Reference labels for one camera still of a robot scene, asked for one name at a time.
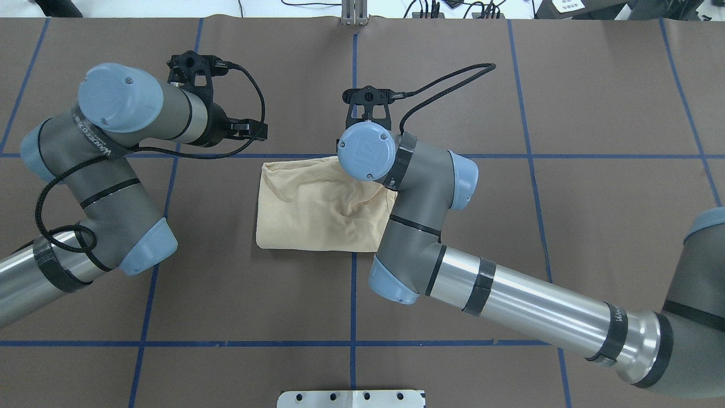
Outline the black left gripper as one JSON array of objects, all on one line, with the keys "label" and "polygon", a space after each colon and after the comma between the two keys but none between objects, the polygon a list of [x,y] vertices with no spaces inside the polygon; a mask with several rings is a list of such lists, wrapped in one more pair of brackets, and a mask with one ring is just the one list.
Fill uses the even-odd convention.
[{"label": "black left gripper", "polygon": [[228,118],[218,104],[213,104],[210,110],[210,147],[218,145],[223,139],[266,141],[268,126],[251,118]]}]

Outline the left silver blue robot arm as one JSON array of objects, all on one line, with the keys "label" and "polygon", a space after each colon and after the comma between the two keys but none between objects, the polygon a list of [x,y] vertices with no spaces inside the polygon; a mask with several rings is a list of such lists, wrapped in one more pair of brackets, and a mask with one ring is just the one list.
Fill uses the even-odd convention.
[{"label": "left silver blue robot arm", "polygon": [[263,120],[228,118],[214,102],[212,79],[241,65],[189,51],[168,62],[166,83],[119,63],[91,68],[71,108],[29,132],[20,156],[46,186],[34,218],[39,236],[2,260],[2,327],[64,295],[90,286],[114,269],[136,275],[178,248],[163,212],[143,187],[127,156],[156,152],[153,138],[212,147],[223,139],[267,138]]}]

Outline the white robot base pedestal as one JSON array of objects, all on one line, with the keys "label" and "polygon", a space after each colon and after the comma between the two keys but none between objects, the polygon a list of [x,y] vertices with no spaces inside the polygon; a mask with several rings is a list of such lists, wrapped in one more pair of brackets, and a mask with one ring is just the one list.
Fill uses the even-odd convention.
[{"label": "white robot base pedestal", "polygon": [[277,407],[427,407],[424,390],[290,390]]}]

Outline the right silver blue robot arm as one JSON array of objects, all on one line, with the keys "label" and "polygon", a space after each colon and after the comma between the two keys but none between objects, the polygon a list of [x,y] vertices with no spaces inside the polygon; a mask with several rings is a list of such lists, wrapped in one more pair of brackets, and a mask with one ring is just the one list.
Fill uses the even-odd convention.
[{"label": "right silver blue robot arm", "polygon": [[661,311],[629,312],[443,245],[446,214],[466,207],[478,184],[472,160],[370,121],[347,126],[338,158],[353,178],[397,192],[369,276],[384,299],[427,295],[651,392],[723,396],[723,207],[694,220]]}]

